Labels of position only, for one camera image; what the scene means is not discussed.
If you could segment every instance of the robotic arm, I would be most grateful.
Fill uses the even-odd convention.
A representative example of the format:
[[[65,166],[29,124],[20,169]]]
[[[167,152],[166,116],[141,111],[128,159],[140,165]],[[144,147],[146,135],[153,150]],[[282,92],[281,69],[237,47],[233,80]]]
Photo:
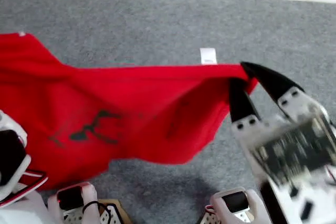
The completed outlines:
[[[241,65],[283,112],[262,120],[245,91],[245,82],[231,79],[232,132],[251,165],[272,223],[336,223],[336,130],[327,111],[280,73],[253,63]],[[243,189],[240,192],[241,200],[236,195],[235,200],[227,201],[223,192],[211,198],[222,224],[270,223],[257,195],[251,197],[251,192]],[[245,207],[230,211],[243,206],[244,201],[248,202]],[[233,218],[244,208],[252,208],[253,220]]]
[[[26,146],[27,133],[0,110],[0,207],[23,198],[48,179],[43,172],[27,169],[31,157],[26,154]],[[19,183],[22,176],[37,179],[31,185],[22,186]]]

